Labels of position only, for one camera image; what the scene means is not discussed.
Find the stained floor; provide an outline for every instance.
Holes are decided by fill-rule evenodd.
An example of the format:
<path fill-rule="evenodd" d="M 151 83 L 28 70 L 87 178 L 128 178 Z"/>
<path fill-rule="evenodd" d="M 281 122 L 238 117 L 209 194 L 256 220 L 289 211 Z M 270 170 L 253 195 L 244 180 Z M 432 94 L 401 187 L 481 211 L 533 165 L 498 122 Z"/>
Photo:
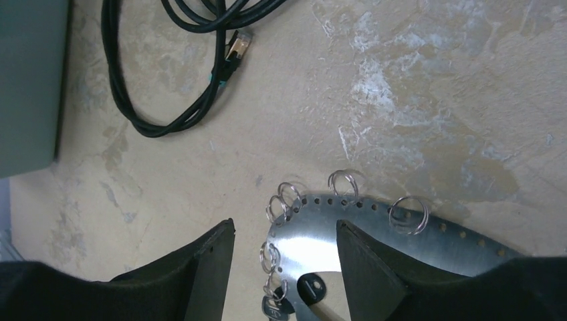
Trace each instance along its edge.
<path fill-rule="evenodd" d="M 253 26 L 205 121 L 156 140 L 110 95 L 101 0 L 74 2 L 58 161 L 11 180 L 25 258 L 109 280 L 232 217 L 224 320 L 265 320 L 269 197 L 345 168 L 365 194 L 422 195 L 526 254 L 565 254 L 567 1 L 290 0 Z M 172 120 L 207 85 L 213 35 L 150 0 L 125 2 L 120 28 L 135 105 Z"/>

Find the metal ring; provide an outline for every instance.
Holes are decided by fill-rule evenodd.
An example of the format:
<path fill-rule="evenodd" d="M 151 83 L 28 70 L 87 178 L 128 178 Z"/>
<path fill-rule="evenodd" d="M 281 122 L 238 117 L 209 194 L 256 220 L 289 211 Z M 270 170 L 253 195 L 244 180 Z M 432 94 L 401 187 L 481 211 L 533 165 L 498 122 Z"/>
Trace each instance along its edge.
<path fill-rule="evenodd" d="M 262 269 L 264 270 L 265 273 L 269 274 L 270 272 L 272 272 L 275 269 L 275 266 L 270 265 L 270 267 L 266 267 L 266 259 L 265 259 L 265 246 L 266 246 L 267 242 L 262 243 L 262 246 L 260 247 L 260 264 L 262 265 Z"/>
<path fill-rule="evenodd" d="M 338 191 L 336 190 L 337 175 L 343 176 L 350 183 L 352 189 L 354 190 L 354 198 L 358 198 L 358 184 L 356 184 L 356 180 L 351 174 L 342 169 L 335 171 L 334 173 L 329 175 L 329 178 L 327 179 L 327 186 L 331 191 L 333 191 L 333 194 L 335 194 L 335 196 L 339 196 Z"/>
<path fill-rule="evenodd" d="M 273 277 L 274 272 L 275 271 L 269 273 L 266 283 L 264 284 L 264 287 L 262 287 L 262 289 L 268 298 L 273 299 L 274 302 L 281 302 L 284 298 L 286 298 L 286 295 L 288 294 L 288 281 L 287 280 L 281 281 L 281 288 L 283 289 L 283 293 L 281 294 L 281 297 L 278 297 L 275 294 L 275 291 L 269 287 L 271 285 L 271 279 Z"/>
<path fill-rule="evenodd" d="M 405 201 L 406 199 L 414 199 L 414 200 L 418 201 L 419 204 L 421 204 L 421 207 L 423 208 L 423 218 L 421 219 L 421 222 L 419 223 L 419 225 L 417 225 L 417 227 L 416 227 L 414 230 L 412 230 L 412 231 L 410 231 L 410 232 L 408 232 L 408 233 L 403 233 L 403 232 L 400 232 L 400 231 L 397 229 L 397 227 L 399 227 L 399 226 L 404 226 L 404 224 L 403 224 L 403 223 L 399 223 L 399 222 L 397 222 L 397 223 L 394 222 L 394 220 L 395 220 L 395 218 L 394 218 L 394 209 L 396 208 L 396 206 L 397 206 L 400 202 Z M 390 223 L 390 226 L 391 226 L 392 228 L 394 228 L 394 230 L 396 230 L 396 232 L 401 233 L 401 234 L 416 235 L 416 234 L 421 233 L 421 232 L 425 229 L 425 227 L 427 226 L 427 222 L 429 222 L 429 208 L 427 207 L 427 205 L 425 205 L 425 204 L 420 200 L 420 197 L 412 196 L 412 195 L 400 197 L 400 198 L 399 198 L 397 201 L 395 201 L 395 202 L 392 204 L 392 206 L 390 207 L 390 210 L 388 211 L 388 221 L 389 221 L 389 223 Z"/>
<path fill-rule="evenodd" d="M 275 222 L 275 219 L 277 219 L 277 217 L 275 216 L 275 214 L 273 213 L 273 211 L 271 210 L 271 204 L 273 203 L 273 200 L 277 199 L 281 205 L 281 209 L 283 209 L 283 217 L 285 219 L 288 218 L 287 216 L 287 212 L 288 212 L 288 205 L 286 204 L 286 202 L 284 202 L 281 197 L 279 195 L 274 195 L 272 197 L 269 198 L 269 203 L 266 206 L 266 217 L 268 219 L 268 221 L 270 221 L 270 223 Z"/>
<path fill-rule="evenodd" d="M 270 243 L 269 245 L 269 249 L 268 249 L 268 253 L 269 253 L 269 267 L 266 266 L 266 256 L 264 255 L 265 253 L 265 247 L 267 245 L 267 242 L 262 243 L 262 246 L 260 247 L 260 264 L 262 265 L 262 269 L 264 270 L 265 273 L 270 274 L 273 270 L 275 270 L 275 268 L 277 267 L 279 260 L 281 258 L 281 254 L 279 254 L 279 250 L 277 249 L 276 246 L 274 246 L 274 244 Z"/>
<path fill-rule="evenodd" d="M 293 184 L 291 184 L 291 183 L 288 183 L 288 182 L 283 182 L 282 184 L 279 184 L 279 186 L 277 187 L 277 195 L 282 199 L 282 201 L 283 201 L 289 208 L 292 208 L 292 205 L 293 205 L 293 204 L 292 204 L 292 205 L 289 205 L 289 204 L 286 202 L 286 199 L 284 199 L 284 194 L 283 194 L 284 190 L 283 190 L 283 189 L 284 189 L 284 187 L 286 187 L 286 186 L 288 186 L 288 187 L 296 194 L 297 199 L 298 199 L 298 201 L 300 202 L 300 207 L 301 207 L 301 206 L 302 206 L 302 203 L 301 203 L 302 196 L 301 196 L 300 192 L 298 191 L 298 188 L 297 188 L 295 185 L 293 185 Z"/>

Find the white stain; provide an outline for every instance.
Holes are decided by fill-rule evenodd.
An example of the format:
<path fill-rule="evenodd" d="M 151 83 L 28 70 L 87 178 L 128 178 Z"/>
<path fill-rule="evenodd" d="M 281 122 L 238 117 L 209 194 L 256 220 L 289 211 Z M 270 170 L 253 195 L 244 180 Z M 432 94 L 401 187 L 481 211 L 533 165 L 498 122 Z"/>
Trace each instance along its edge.
<path fill-rule="evenodd" d="M 333 36 L 334 31 L 335 31 L 334 26 L 331 24 L 331 21 L 328 21 L 328 20 L 322 21 L 321 19 L 319 19 L 319 17 L 315 14 L 315 12 L 313 10 L 311 11 L 311 14 L 313 14 L 313 17 L 315 17 L 317 22 L 319 22 L 319 24 L 323 28 L 323 31 L 325 31 L 327 38 L 331 38 Z"/>
<path fill-rule="evenodd" d="M 431 35 L 427 36 L 427 42 L 431 45 L 434 45 L 437 48 L 442 48 L 443 45 L 447 42 L 447 38 L 441 37 L 438 33 L 432 33 Z"/>
<path fill-rule="evenodd" d="M 394 102 L 390 84 L 384 77 L 380 62 L 365 59 L 359 66 L 360 77 L 352 86 L 352 97 L 363 105 L 373 105 L 393 111 Z"/>
<path fill-rule="evenodd" d="M 478 143 L 476 142 L 475 137 L 473 135 L 467 135 L 465 136 L 465 142 L 467 142 L 469 147 L 469 155 L 475 154 L 478 149 Z"/>
<path fill-rule="evenodd" d="M 561 6 L 556 5 L 551 10 L 549 17 L 551 18 L 552 21 L 561 21 L 567 17 L 567 14 L 564 12 Z"/>
<path fill-rule="evenodd" d="M 554 137 L 551 134 L 546 136 L 546 146 L 551 146 L 551 142 L 553 141 Z"/>
<path fill-rule="evenodd" d="M 446 4 L 450 18 L 459 14 L 470 17 L 484 17 L 483 5 L 484 3 L 478 0 L 463 0 L 456 3 L 453 1 Z"/>
<path fill-rule="evenodd" d="M 418 35 L 416 35 L 411 31 L 407 33 L 403 33 L 401 35 L 397 35 L 394 38 L 394 44 L 396 45 L 405 44 L 411 49 L 417 49 L 422 45 L 425 45 L 426 43 L 427 42 L 423 38 L 419 37 Z"/>
<path fill-rule="evenodd" d="M 338 134 L 340 136 L 340 141 L 342 142 L 342 149 L 344 150 L 344 155 L 346 159 L 350 161 L 350 155 L 348 154 L 348 146 L 346 144 L 346 139 L 344 138 L 344 134 L 342 133 L 342 127 L 338 128 Z"/>
<path fill-rule="evenodd" d="M 370 132 L 371 129 L 372 127 L 366 127 L 365 129 L 362 130 L 362 132 L 360 132 L 360 135 L 365 135 L 367 132 Z"/>
<path fill-rule="evenodd" d="M 353 26 L 354 37 L 350 41 L 350 46 L 356 51 L 365 52 L 378 45 L 380 43 L 378 28 L 378 20 L 367 11 Z"/>
<path fill-rule="evenodd" d="M 489 145 L 482 150 L 481 155 L 484 158 L 493 159 L 495 161 L 507 162 L 511 158 L 519 155 L 519 153 L 520 152 L 515 152 L 515 153 L 511 153 L 511 154 L 504 154 L 502 152 L 497 151 L 496 148 L 494 148 L 493 145 Z"/>
<path fill-rule="evenodd" d="M 391 61 L 390 66 L 394 72 L 407 73 L 419 61 L 422 61 L 422 65 L 424 64 L 422 55 L 419 52 L 414 51 Z"/>
<path fill-rule="evenodd" d="M 467 168 L 468 163 L 461 165 L 461 186 L 469 187 L 473 182 L 473 173 Z"/>

